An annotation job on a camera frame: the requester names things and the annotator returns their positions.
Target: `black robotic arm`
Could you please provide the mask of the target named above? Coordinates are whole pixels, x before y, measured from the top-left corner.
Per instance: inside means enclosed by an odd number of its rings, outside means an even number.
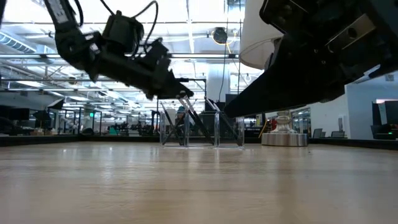
[[[170,54],[162,39],[150,44],[144,57],[134,54],[144,35],[144,27],[121,11],[110,15],[102,34],[82,34],[68,0],[44,0],[55,26],[59,55],[71,66],[84,70],[96,81],[99,74],[142,90],[149,99],[193,96],[193,92],[175,79],[169,70]]]

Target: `chair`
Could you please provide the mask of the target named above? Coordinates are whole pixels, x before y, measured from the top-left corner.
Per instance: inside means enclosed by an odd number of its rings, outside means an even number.
[[[345,132],[344,131],[332,131],[331,138],[344,138]]]
[[[322,135],[322,128],[317,128],[313,130],[312,138],[313,139],[321,138],[321,135]]]

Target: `wooden surface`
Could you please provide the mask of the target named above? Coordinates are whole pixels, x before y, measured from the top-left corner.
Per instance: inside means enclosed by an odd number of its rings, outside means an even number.
[[[395,151],[126,142],[0,149],[1,224],[397,220]]]

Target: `black robot component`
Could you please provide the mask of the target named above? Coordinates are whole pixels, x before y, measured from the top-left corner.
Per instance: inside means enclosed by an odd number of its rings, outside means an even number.
[[[145,56],[135,57],[144,35],[142,24],[135,18],[117,11],[110,15],[102,35],[98,31],[82,34],[68,0],[44,2],[55,26],[58,53],[73,67],[87,72],[94,82],[101,74],[142,90],[150,99],[155,95],[159,99],[175,98],[182,91],[193,96],[169,70],[170,54],[162,39],[151,43]]]
[[[398,69],[395,0],[265,0],[260,18],[284,36],[266,71],[226,108],[228,116],[334,100],[345,84]]]

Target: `ceiling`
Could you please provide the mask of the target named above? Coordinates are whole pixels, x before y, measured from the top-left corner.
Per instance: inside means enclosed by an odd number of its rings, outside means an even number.
[[[121,10],[126,16],[133,16],[141,11],[149,0],[105,0],[108,6],[116,12]],[[74,1],[70,1],[77,12]],[[244,2],[241,1],[239,11],[239,0],[235,0],[234,7],[227,7],[224,0],[158,0],[159,16],[150,40],[158,37],[164,38],[164,45],[171,53],[183,54],[238,54],[241,29],[244,19]],[[81,27],[83,32],[103,31],[109,12],[101,4],[100,0],[80,0],[84,13],[84,24]],[[155,7],[150,7],[145,13],[137,17],[143,23],[147,32],[150,30],[155,16]],[[217,44],[211,36],[215,27],[227,28],[228,47]],[[44,53],[57,53],[54,39],[51,18],[44,7],[43,0],[12,0],[8,1],[4,13],[3,24],[0,34],[7,35],[23,43],[32,49],[45,49]],[[4,44],[0,44],[0,54],[21,54]],[[69,102],[85,103],[107,102],[139,104],[141,108],[154,110],[155,101],[149,101],[145,95],[134,88],[128,88],[118,82],[58,82],[67,78],[88,79],[88,75],[82,71],[67,65],[63,60],[53,60],[52,64],[34,59],[0,59],[2,69],[12,68],[9,75],[3,78],[25,78],[45,79],[47,82],[39,82],[41,89],[123,89],[127,91],[104,91],[104,93],[90,91],[52,91],[56,95],[78,96],[87,100],[81,102],[70,98]],[[217,60],[217,59],[173,59],[171,68],[176,77],[185,78],[206,78],[210,67],[214,63],[226,63],[231,73],[230,88],[232,93],[243,90],[253,82],[262,71],[249,68],[239,64],[239,59]],[[184,83],[195,92],[195,98],[199,99],[195,105],[197,110],[204,109],[204,82]],[[26,82],[13,82],[11,88],[38,89],[37,84]],[[179,107],[174,101],[165,101],[167,107]]]

